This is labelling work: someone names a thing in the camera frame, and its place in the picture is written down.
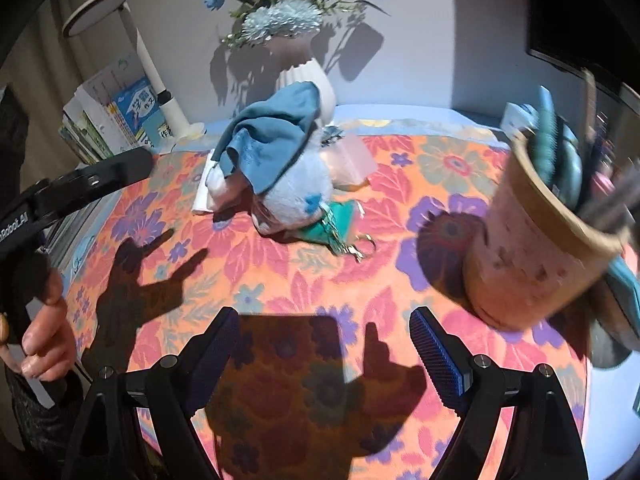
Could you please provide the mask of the person's left hand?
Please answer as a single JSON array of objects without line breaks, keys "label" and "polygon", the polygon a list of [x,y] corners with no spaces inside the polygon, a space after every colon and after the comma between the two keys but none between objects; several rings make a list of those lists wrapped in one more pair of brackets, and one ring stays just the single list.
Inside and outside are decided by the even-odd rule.
[{"label": "person's left hand", "polygon": [[1,341],[1,359],[12,372],[25,378],[53,382],[66,375],[76,361],[76,341],[66,318],[60,272],[52,268],[40,295],[42,307],[22,338],[26,358],[17,362]]}]

